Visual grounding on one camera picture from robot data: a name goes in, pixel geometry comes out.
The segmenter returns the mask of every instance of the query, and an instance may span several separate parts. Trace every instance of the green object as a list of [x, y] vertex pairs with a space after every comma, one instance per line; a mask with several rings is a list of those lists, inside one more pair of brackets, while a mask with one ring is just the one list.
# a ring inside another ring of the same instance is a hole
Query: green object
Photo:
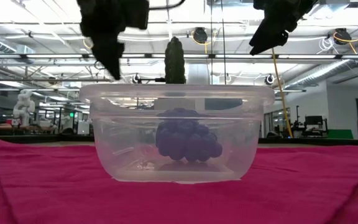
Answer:
[[331, 139], [353, 139], [352, 130], [350, 129], [330, 129], [328, 138]]
[[185, 59], [183, 47], [178, 38], [172, 37], [165, 50], [165, 82], [185, 84]]

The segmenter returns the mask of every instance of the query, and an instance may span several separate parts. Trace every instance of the red tablecloth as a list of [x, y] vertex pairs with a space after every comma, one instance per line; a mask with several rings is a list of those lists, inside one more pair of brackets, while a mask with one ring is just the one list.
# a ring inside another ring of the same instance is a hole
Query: red tablecloth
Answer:
[[113, 180], [92, 146], [0, 141], [0, 223], [358, 223], [358, 147], [258, 149], [241, 181]]

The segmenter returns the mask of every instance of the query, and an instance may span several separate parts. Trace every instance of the white robot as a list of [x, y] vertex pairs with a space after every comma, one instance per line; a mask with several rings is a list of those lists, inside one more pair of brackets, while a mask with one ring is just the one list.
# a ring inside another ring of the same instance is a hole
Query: white robot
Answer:
[[13, 117], [22, 119], [22, 126], [26, 127], [29, 125], [30, 113], [35, 111], [35, 103], [30, 99], [32, 95], [31, 91], [22, 90], [17, 96], [17, 103], [13, 107]]

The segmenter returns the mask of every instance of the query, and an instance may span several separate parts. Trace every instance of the plastic container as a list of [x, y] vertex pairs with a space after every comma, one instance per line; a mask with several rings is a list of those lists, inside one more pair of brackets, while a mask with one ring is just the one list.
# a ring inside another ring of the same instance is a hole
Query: plastic container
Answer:
[[81, 88], [104, 169], [120, 181], [240, 179], [254, 160], [271, 88], [115, 85]]

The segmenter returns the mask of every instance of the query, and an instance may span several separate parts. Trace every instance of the purple grapes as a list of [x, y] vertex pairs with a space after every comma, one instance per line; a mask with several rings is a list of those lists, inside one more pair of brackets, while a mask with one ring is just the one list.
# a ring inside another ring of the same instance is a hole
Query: purple grapes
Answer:
[[188, 162], [206, 162], [222, 155], [223, 147], [217, 142], [217, 136], [197, 120], [186, 118], [199, 117], [196, 111], [175, 108], [161, 115], [172, 117], [158, 125], [155, 135], [155, 145], [161, 156], [169, 156], [174, 161], [186, 158]]

